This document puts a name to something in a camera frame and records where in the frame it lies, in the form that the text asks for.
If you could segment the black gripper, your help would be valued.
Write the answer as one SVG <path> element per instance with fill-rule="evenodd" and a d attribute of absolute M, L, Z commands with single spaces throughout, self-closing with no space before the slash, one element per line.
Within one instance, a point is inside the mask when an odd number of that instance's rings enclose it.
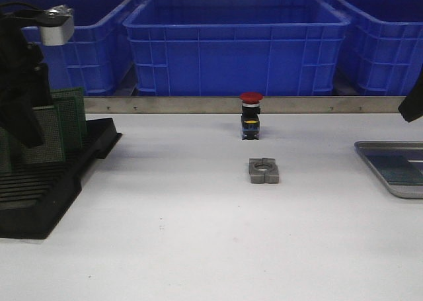
<path fill-rule="evenodd" d="M 40 47 L 22 33 L 38 26 L 42 12 L 1 13 L 1 127 L 28 148 L 45 141 L 33 108 L 52 104 L 48 65 Z"/>

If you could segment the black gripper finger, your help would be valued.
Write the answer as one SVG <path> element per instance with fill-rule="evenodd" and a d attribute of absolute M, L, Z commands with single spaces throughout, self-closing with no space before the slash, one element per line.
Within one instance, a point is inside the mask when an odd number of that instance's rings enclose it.
<path fill-rule="evenodd" d="M 417 83 L 398 107 L 401 116 L 407 122 L 422 117 L 422 83 Z"/>

